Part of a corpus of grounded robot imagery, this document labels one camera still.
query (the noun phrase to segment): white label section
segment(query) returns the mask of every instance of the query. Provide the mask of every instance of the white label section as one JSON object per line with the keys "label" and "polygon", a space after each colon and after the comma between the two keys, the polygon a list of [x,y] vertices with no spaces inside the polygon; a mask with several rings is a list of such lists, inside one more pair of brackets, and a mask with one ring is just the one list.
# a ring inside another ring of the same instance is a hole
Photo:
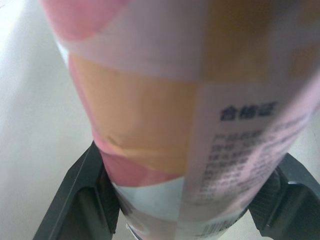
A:
{"label": "white label section", "polygon": [[307,84],[203,86],[179,221],[206,221],[245,208],[306,126],[319,89],[319,76]]}
{"label": "white label section", "polygon": [[114,183],[113,186],[138,211],[158,219],[177,221],[184,179],[180,177],[152,186],[125,187]]}
{"label": "white label section", "polygon": [[231,227],[242,211],[208,221],[178,222],[176,240],[216,240]]}

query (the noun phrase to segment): black plastic holder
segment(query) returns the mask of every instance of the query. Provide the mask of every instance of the black plastic holder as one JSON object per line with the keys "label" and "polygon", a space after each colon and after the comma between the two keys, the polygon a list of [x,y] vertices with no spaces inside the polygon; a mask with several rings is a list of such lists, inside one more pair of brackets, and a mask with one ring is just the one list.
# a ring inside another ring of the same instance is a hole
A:
{"label": "black plastic holder", "polygon": [[[320,239],[320,185],[290,154],[248,209],[262,236]],[[119,210],[99,149],[92,143],[67,172],[33,240],[111,240]]]}

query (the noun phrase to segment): white background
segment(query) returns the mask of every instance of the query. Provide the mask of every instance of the white background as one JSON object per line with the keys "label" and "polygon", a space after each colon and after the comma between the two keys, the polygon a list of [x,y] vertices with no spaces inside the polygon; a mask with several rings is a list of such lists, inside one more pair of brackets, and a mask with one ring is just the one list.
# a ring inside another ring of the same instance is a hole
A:
{"label": "white background", "polygon": [[[92,141],[36,0],[0,0],[0,240],[31,240],[63,177]],[[290,153],[320,182],[320,114]],[[119,220],[114,239],[133,239]],[[249,213],[221,240],[265,240]]]}

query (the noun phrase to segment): barcode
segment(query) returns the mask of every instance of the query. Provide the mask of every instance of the barcode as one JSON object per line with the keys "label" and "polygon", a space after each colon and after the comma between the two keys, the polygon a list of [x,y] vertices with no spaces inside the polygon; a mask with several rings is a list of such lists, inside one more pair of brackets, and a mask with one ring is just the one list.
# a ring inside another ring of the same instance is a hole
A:
{"label": "barcode", "polygon": [[222,222],[217,222],[214,224],[206,225],[200,235],[197,235],[198,238],[207,238],[210,235],[216,235],[221,231],[224,231],[231,227],[238,218],[228,219]]}

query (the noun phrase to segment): bottle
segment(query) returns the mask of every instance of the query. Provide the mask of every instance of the bottle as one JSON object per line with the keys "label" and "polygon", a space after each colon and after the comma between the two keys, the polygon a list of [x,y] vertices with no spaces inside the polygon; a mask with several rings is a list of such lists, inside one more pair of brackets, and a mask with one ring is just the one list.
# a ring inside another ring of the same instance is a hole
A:
{"label": "bottle", "polygon": [[219,238],[320,102],[320,2],[42,0],[131,230]]}

